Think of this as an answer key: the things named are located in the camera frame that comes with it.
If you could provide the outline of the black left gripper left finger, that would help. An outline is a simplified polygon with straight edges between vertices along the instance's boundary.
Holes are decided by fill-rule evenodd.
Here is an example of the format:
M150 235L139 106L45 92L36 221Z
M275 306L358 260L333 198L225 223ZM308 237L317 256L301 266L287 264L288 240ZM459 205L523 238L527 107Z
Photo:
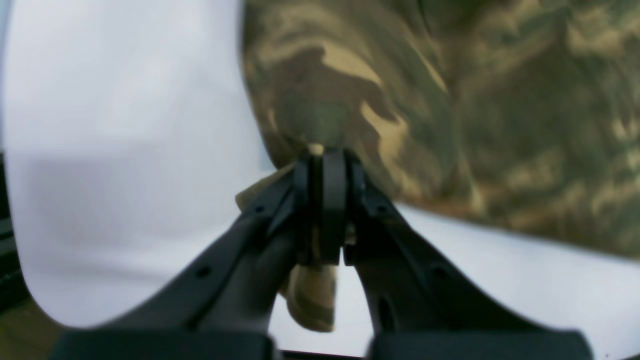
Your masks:
M294 166L153 297L92 329L68 330L52 360L280 360L268 335L279 287L311 260L313 157Z

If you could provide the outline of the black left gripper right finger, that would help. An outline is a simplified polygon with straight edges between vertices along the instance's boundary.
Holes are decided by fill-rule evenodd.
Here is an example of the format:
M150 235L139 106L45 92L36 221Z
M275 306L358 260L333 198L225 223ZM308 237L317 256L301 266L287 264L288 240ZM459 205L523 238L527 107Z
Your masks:
M498 303L414 230L343 149L322 156L322 261L343 255L374 328L368 360L590 360L575 330Z

